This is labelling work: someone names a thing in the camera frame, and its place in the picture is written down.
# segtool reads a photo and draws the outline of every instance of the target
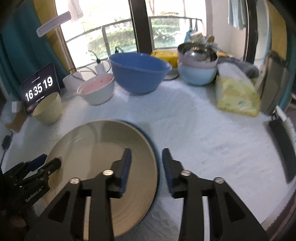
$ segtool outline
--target teal curtain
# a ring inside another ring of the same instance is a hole
[[[41,26],[32,0],[25,0],[8,20],[0,34],[0,77],[7,92],[20,99],[20,84],[49,63],[54,63],[63,88],[67,71],[46,36],[39,38]]]
[[[279,106],[285,110],[291,100],[291,93],[296,74],[296,38],[287,27],[287,62],[291,72],[285,92],[283,93]]]

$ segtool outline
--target pink bowl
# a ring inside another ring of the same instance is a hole
[[[84,82],[77,90],[77,94],[90,105],[98,105],[108,101],[114,92],[114,76],[99,74]]]

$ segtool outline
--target towel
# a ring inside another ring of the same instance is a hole
[[[79,0],[68,0],[68,11],[71,13],[71,22],[76,22],[78,19],[83,17]]]
[[[228,0],[228,23],[243,30],[246,27],[245,0]]]

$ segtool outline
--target table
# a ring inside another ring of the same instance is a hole
[[[223,177],[262,223],[293,187],[287,184],[280,156],[266,130],[270,117],[248,117],[217,110],[215,89],[186,85],[181,78],[133,96],[116,85],[105,104],[89,106],[81,97],[63,99],[64,113],[47,127],[29,117],[3,161],[7,171],[45,153],[73,128],[98,119],[120,119],[141,128],[157,154],[169,148],[175,160],[201,178]],[[162,164],[155,203],[145,219],[118,240],[178,240],[183,200],[171,198]]]

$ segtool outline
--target blue bowl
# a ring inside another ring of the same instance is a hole
[[[217,68],[200,69],[178,62],[178,71],[185,83],[190,85],[206,85],[211,83],[217,74]]]
[[[108,60],[117,83],[135,94],[156,90],[172,69],[170,63],[144,53],[117,53]]]

